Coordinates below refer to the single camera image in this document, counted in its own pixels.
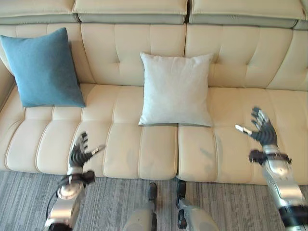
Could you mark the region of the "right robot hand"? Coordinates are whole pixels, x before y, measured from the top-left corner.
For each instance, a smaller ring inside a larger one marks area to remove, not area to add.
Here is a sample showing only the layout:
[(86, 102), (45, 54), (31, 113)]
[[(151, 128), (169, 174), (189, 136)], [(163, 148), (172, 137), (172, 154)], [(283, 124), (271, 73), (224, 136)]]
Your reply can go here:
[(235, 125), (235, 129), (252, 137), (259, 142), (262, 147), (267, 145), (278, 146), (276, 130), (267, 114), (263, 112), (261, 108), (255, 106), (252, 109), (251, 116), (254, 118), (251, 122), (255, 125), (257, 130), (252, 131), (240, 125)]

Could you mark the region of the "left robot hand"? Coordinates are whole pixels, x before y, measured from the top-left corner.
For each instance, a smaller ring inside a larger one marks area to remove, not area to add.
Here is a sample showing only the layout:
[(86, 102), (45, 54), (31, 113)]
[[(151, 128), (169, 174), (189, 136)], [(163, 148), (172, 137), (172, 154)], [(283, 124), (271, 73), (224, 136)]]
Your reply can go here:
[(92, 151), (87, 151), (88, 134), (82, 132), (73, 145), (73, 149), (70, 152), (68, 159), (68, 166), (71, 167), (83, 167), (93, 156), (105, 149), (105, 144), (101, 144), (94, 148)]

